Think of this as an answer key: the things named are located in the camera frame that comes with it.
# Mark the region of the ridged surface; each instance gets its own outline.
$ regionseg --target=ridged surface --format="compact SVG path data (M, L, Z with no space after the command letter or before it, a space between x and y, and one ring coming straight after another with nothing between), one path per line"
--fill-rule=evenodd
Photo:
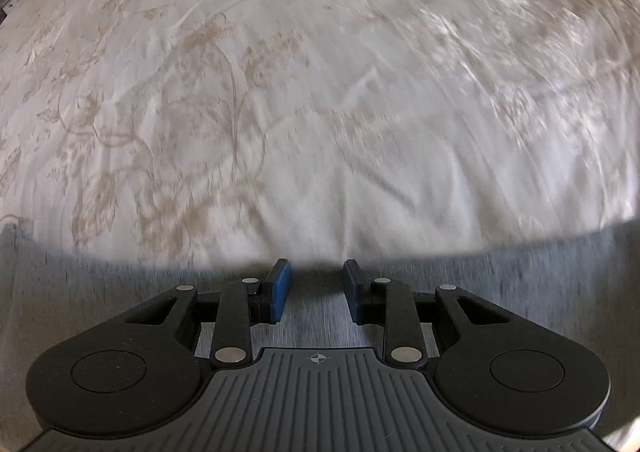
M324 361L311 358L321 353ZM587 430L520 440L451 413L420 372L382 364L369 349L264 351L215 374L180 418L137 437L85 440L44 433L28 452L590 452Z

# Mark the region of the silver pin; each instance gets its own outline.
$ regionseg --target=silver pin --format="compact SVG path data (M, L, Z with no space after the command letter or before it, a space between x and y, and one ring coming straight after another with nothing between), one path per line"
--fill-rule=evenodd
M422 358L422 353L415 347L396 347L391 351L391 357L396 362L410 363L417 362Z
M216 351L214 357L217 361L225 364L236 364L246 358L246 353L239 347L223 347Z

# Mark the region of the floral pattern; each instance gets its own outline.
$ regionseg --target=floral pattern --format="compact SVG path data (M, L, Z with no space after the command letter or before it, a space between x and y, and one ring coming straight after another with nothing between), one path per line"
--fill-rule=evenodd
M0 216L196 265L594 229L638 204L639 7L22 0L0 28Z

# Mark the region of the gray carpet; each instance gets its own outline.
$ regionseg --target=gray carpet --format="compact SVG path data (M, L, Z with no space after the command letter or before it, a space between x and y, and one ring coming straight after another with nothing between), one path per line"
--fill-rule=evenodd
M214 291L221 281L259 273L167 271L57 255L16 226L0 234L0 262L0 445L9 450L39 431L24 378L45 349L179 283ZM640 415L640 221L568 241L369 269L416 291L457 284L593 350L612 378L599 434ZM204 328L198 354L206 354L211 329ZM369 346L382 337L377 327L351 324L338 269L295 270L282 322L255 326L252 334L258 348ZM435 354L430 335L428 344Z

